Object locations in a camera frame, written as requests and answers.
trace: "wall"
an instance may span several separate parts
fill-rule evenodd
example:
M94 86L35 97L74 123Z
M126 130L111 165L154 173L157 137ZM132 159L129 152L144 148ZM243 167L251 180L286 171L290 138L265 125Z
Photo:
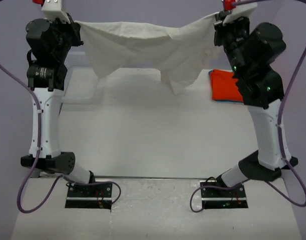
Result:
M281 28L286 51L274 62L274 69L288 84L295 66L306 45L306 5L295 1L285 1L276 15L274 23ZM296 170L306 183L306 59L290 92L285 112L284 124L287 143L293 156L299 159ZM289 195L304 202L304 194L295 177L284 173ZM306 208L293 206L303 240L306 240Z
M29 0L0 3L0 62L26 80L26 24L40 16ZM20 157L28 153L32 134L31 98L0 70L0 240L10 239L18 215L16 197L27 170Z
M254 27L260 22L271 22L280 5L281 1L260 4L251 15L251 25ZM141 22L180 28L219 12L223 7L221 0L66 0L66 9L73 19L79 21ZM224 52L210 64L210 68L229 67Z

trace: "white table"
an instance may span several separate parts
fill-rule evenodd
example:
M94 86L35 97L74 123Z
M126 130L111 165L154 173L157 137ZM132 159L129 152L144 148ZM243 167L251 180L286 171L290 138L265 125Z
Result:
M24 207L36 206L53 179L31 179ZM197 180L118 179L122 196L112 212L65 209L67 187L59 181L46 204L32 214L20 213L12 240L300 240L290 203L263 182L249 181L249 208L190 211ZM286 192L284 182L274 185ZM200 194L194 199L200 208Z
M211 100L208 70L174 96L158 70L121 68L93 104L64 104L60 142L97 176L206 178L257 150L246 107Z

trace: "cable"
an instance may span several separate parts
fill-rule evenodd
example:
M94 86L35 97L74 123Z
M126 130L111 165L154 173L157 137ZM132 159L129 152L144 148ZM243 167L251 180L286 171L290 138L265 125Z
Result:
M239 2L233 2L232 5L233 6L240 6L240 5L244 5L244 4L251 4L251 3L255 3L255 2L263 2L263 1L268 1L268 0L246 0L246 1L239 1ZM306 0L296 0L298 2L302 2L304 4L306 4ZM284 142L283 142L283 133L282 133L282 128L281 128L281 125L282 125L282 115L283 115L283 111L284 111L284 107L285 107L285 104L286 104L286 100L288 98L288 95L289 95L289 92L293 86L293 83L295 81L295 78L298 74L298 71L304 61L304 58L306 56L306 47L296 65L296 68L293 72L293 75L291 77L291 80L289 81L289 84L285 90L285 94L284 94L284 99L283 101L281 102L281 105L279 107L279 110L278 110L278 117L277 117L277 125L278 125L278 128L277 128L277 131L278 131L278 143L279 143L279 149L280 149L280 152L281 152L281 155L282 155L282 158L284 159L284 162L287 164L287 166L289 167L289 169L293 172L294 176L297 178L299 184L301 185L303 191L304 191L304 194L305 194L305 202L300 204L300 203L297 203L297 202L294 202L293 200L291 200L289 197L287 197L286 195L284 195L280 190L278 190L277 188L275 188L271 183L267 182L268 185L270 185L272 188L274 188L279 194L281 194L285 199L287 199L288 201L290 201L292 204L298 206L298 207L306 207L306 186L304 184L304 182L302 181L302 179L300 178L300 176L298 175L298 173L296 172L296 170L293 168L293 166L289 163L289 161L286 159L286 154L285 154L285 151L284 151Z
M16 77L15 75L13 75L10 71L8 71L5 67L3 67L1 64L0 64L0 69L6 73L8 76L10 76L12 79L14 79L17 83L19 83L22 87L24 87L29 93L30 95L33 97L34 99L34 102L36 103L36 107L37 107L37 110L41 110L41 105L39 103L39 100L36 96L36 94L23 82L21 81L18 77ZM42 139L42 116L41 116L41 113L38 114L38 136L37 136L37 153L36 153L36 157L35 157L35 160L34 160L34 163L30 169L30 171L27 173L27 175L25 176L20 188L19 188L19 191L18 191L18 195L17 195L17 207L19 209L19 211L21 211L22 213L26 213L26 214L30 214L32 212L35 212L36 210L38 210L42 205L44 205L44 203L47 201L47 199L49 198L49 196L52 194L54 188L55 188L55 185L57 184L58 180L60 178L62 178L63 176L60 175L58 176L53 185L51 186L49 192L47 193L46 197L44 198L44 200L42 200L42 202L36 206L35 208L33 209L30 209L30 210L25 210L23 209L22 207L22 195L23 195L23 191L24 191L24 188L25 188L25 185L27 184L29 178L31 177L31 175L33 174L35 168L36 168L36 165L37 165L37 162L38 162L38 159L39 159L39 156L40 156L40 153L41 153L41 139ZM111 184L114 184L115 186L117 186L118 190L119 190L119 194L117 196L117 198L115 199L115 201L112 202L112 204L114 204L121 196L121 188L120 186L113 182L113 181L107 181L107 182L96 182L96 183L89 183L89 184L84 184L84 183L75 183L77 185L82 185L82 186L93 186L93 185L100 185L100 184L105 184L105 183L111 183Z
M238 186L242 185L243 183L245 183L245 182L247 182L247 181L248 181L248 180L245 180L245 181L243 181L243 182L240 182L240 183L238 183L238 184L236 184L236 185L234 185L234 186L231 186L230 188L229 188L229 187L221 187L221 186L220 186L220 187L219 187L219 186L211 186L211 185L201 186L201 187L195 189L195 191L192 193L191 199L189 200L189 207L191 208L191 210L192 210L194 213L200 213L201 211L204 210L203 207L202 207L201 209L199 209L199 210L195 210L195 209L193 209L193 206L192 206L192 201L193 201L193 198L194 198L195 194L196 194L199 190L201 190L201 189L206 189L206 188L207 188L207 189L217 189L217 190L230 191L230 190L233 190L233 189L237 188Z

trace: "orange cloth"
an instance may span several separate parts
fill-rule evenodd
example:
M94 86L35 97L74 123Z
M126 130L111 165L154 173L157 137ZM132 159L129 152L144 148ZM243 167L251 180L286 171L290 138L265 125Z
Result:
M232 78L234 73L214 69L209 73L213 90L213 100L243 102L242 95L235 85L237 79Z

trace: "purple cable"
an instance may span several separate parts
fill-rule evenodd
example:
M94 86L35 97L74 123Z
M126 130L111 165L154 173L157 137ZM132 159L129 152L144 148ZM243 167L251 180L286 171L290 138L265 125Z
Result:
M23 82L21 81L18 77L16 77L15 75L13 75L10 71L8 71L6 68L4 68L1 64L0 64L0 69L6 73L8 76L10 76L12 79L14 79L17 83L19 83L22 87L24 87L30 94L31 96L33 97L34 99L34 102L36 103L36 107L37 107L37 110L41 110L41 105L39 103L39 100L36 96L36 94ZM20 188L19 188L19 191L18 191L18 195L17 195L17 207L19 209L19 211L21 211L22 213L26 213L26 214L30 214L32 212L35 212L36 210L38 210L42 205L44 205L44 203L47 201L47 199L49 198L49 196L52 194L54 188L55 188L55 185L56 183L58 182L58 180L60 178L62 178L63 176L60 175L58 176L53 185L51 186L49 192L47 193L46 197L44 198L44 200L35 208L33 209L30 209L30 210L25 210L23 209L22 207L22 195L23 195L23 191L24 191L24 188L25 188L25 185L27 184L30 176L33 174L35 168L36 168L36 165L37 165L37 162L38 162L38 159L39 159L39 156L40 156L40 147L41 147L41 139L42 139L42 117L41 117L41 114L38 114L38 136L37 136L37 153L36 153L36 157L35 157L35 160L34 160L34 163L30 169L30 171L28 172L28 174L25 176ZM90 183L90 184L84 184L84 183L75 183L77 185L83 185L83 186L93 186L93 185L100 185L100 184L105 184L105 183L110 183L110 184L114 184L115 186L117 186L117 188L119 189L119 194L117 196L117 198L112 202L112 204L114 204L118 199L119 197L121 196L121 188L120 186L113 182L113 181L107 181L107 182L96 182L96 183Z
M220 187L219 187L219 186L211 186L211 185L201 186L201 187L197 188L197 189L192 193L191 199L189 200L189 207L191 208L191 210L192 210L194 213L200 213L201 211L204 210L203 207L202 207L201 209L199 209L199 210L194 210L194 209L193 209L193 206L192 206L192 201L193 201L194 195L195 195L198 191L200 191L201 189L206 189L206 188L207 188L207 189L217 189L217 190L230 191L230 190L233 190L233 189L235 189L236 187L242 185L243 183L245 183L245 182L247 182L247 181L249 181L249 180L245 180L245 181L243 181L243 182L241 182L241 183L238 183L238 184L236 184L236 185L234 185L234 186L231 186L230 188L229 188L229 187L221 187L221 186L220 186Z
M255 2L263 2L263 1L267 1L267 0L246 0L246 1L240 1L240 2L234 2L233 3L233 6L239 6L239 5L244 5L244 4L250 4L250 3L255 3ZM299 1L299 2L302 2L304 4L306 4L306 0L296 0L296 1ZM285 161L285 163L287 164L287 166L289 167L289 169L293 172L293 174L295 175L295 177L297 178L299 184L301 185L303 191L304 191L304 194L305 194L305 202L300 204L300 203L297 203L297 202L294 202L292 201L289 197L287 197L286 195L282 194L281 191L277 190L272 184L270 184L269 182L267 182L268 185L270 185L271 187L273 187L275 190L277 190L277 192L279 194L281 194L284 198L286 198L288 201L290 201L292 204L298 206L298 207L306 207L306 186L304 184L304 182L302 181L302 179L300 178L300 176L298 175L298 173L295 171L295 169L293 168L293 166L289 163L289 161L286 159L286 154L285 154L285 151L284 151L284 143L283 143L283 134L282 134L282 128L280 127L281 124L282 124L282 115L283 115L283 111L284 111L284 107L285 107L285 104L286 104L286 100L288 98L288 95L289 95L289 92L293 86L293 83L295 81L295 78L297 76L297 73L304 61L304 58L306 56L306 47L296 65L296 68L293 72L293 75L291 77L291 80L289 81L289 84L286 88L286 91L285 91L285 95L284 95L284 99L283 101L281 102L281 105L279 107L279 110L278 110L278 117L277 117L277 124L278 124L278 128L277 128L277 131L278 131L278 142L279 142L279 149L281 151L281 154L282 154L282 157Z

